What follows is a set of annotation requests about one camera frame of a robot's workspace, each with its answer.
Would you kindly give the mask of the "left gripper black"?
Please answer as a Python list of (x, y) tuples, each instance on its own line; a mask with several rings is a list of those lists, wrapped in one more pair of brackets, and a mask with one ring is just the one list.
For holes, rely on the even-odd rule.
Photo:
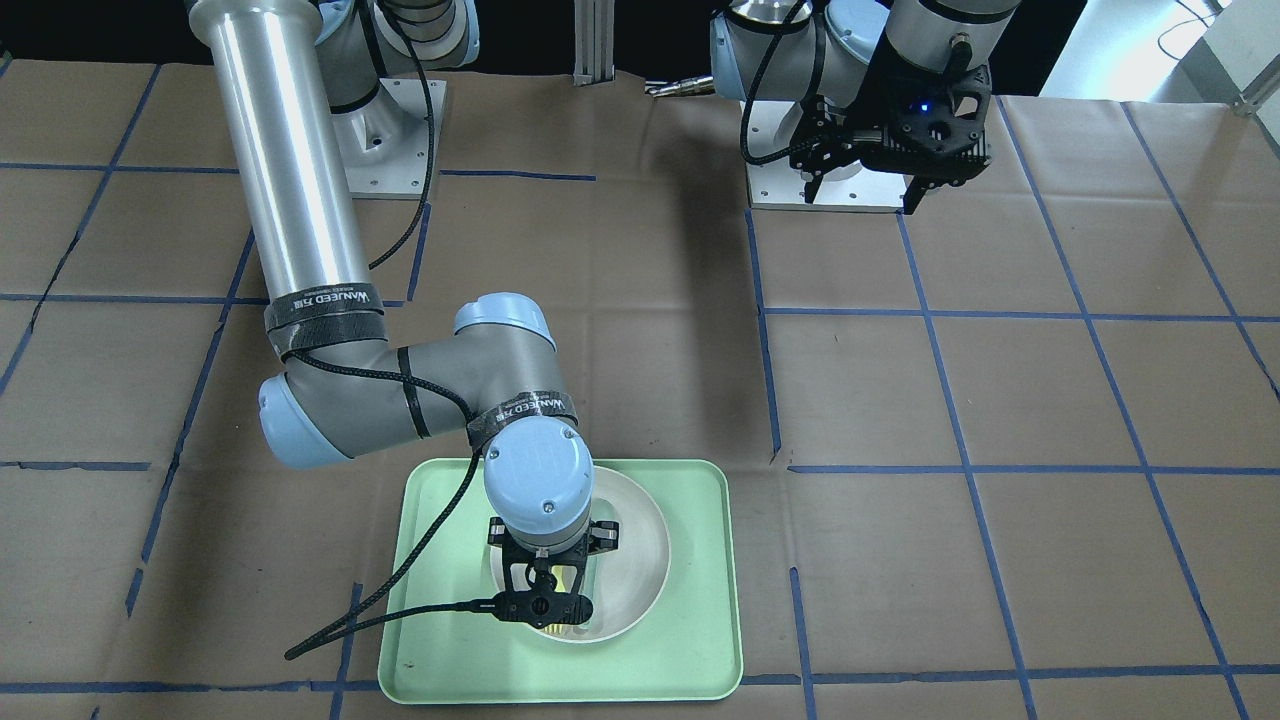
[(788, 167), (803, 182), (800, 197), (814, 204), (824, 182), (849, 181), (861, 170), (892, 172), (911, 178), (902, 195), (902, 214), (911, 215), (931, 191), (931, 181), (961, 184), (991, 164), (986, 117), (992, 83), (987, 65), (946, 79), (909, 65), (873, 65), (861, 87), (873, 143), (841, 140), (841, 120), (824, 108), (788, 110)]

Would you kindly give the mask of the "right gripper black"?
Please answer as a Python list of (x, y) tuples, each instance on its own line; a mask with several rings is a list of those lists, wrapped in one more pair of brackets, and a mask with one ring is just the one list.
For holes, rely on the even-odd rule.
[(595, 553), (607, 553), (620, 547), (620, 523), (613, 520), (591, 520), (585, 536), (573, 541), (568, 548), (553, 553), (548, 550), (529, 550), (521, 546), (508, 532), (506, 523), (490, 518), (488, 543), (500, 551), (502, 588), (493, 598), (494, 616), (503, 623), (522, 623), (543, 629), (543, 619), (548, 610), (548, 594), (554, 587), (550, 568), (554, 565), (576, 566), (580, 571), (577, 621), (572, 626), (590, 621), (594, 614), (591, 600), (582, 593), (588, 570), (588, 559)]

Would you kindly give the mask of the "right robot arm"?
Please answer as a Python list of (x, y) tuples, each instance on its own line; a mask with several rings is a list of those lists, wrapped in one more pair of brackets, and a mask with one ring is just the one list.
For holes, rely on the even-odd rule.
[(352, 196), (387, 163), (426, 197), (435, 106), (397, 101), (381, 53), (424, 73), (471, 61), (471, 1), (191, 1), (212, 54), (284, 372), (259, 391), (271, 451), (316, 468), (463, 430), (499, 550), (495, 597), (454, 603), (507, 623), (579, 625), (588, 560), (620, 547), (591, 511), (594, 466), (541, 309), (520, 293), (466, 304), (449, 338), (393, 347)]

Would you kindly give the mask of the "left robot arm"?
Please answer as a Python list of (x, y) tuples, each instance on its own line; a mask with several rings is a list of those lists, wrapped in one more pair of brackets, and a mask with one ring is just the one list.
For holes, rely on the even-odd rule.
[(991, 163), (989, 55), (1015, 1), (733, 1), (716, 92), (742, 104), (755, 209), (910, 214)]

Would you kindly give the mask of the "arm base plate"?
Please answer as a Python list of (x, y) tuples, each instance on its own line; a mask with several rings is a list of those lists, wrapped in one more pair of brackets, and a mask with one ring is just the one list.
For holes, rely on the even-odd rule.
[(428, 151), (443, 137), (448, 83), (383, 79), (367, 104), (332, 115), (349, 193), (355, 199), (419, 200)]
[[(751, 155), (763, 156), (783, 147), (790, 136), (791, 108), (795, 108), (795, 104), (787, 101), (754, 104), (748, 127), (748, 146)], [(906, 176), (861, 167), (851, 179), (824, 182), (814, 204), (805, 204), (800, 197), (803, 182), (788, 167), (787, 158), (765, 165), (748, 167), (748, 196), (754, 209), (896, 213), (902, 209), (902, 195), (908, 182)]]

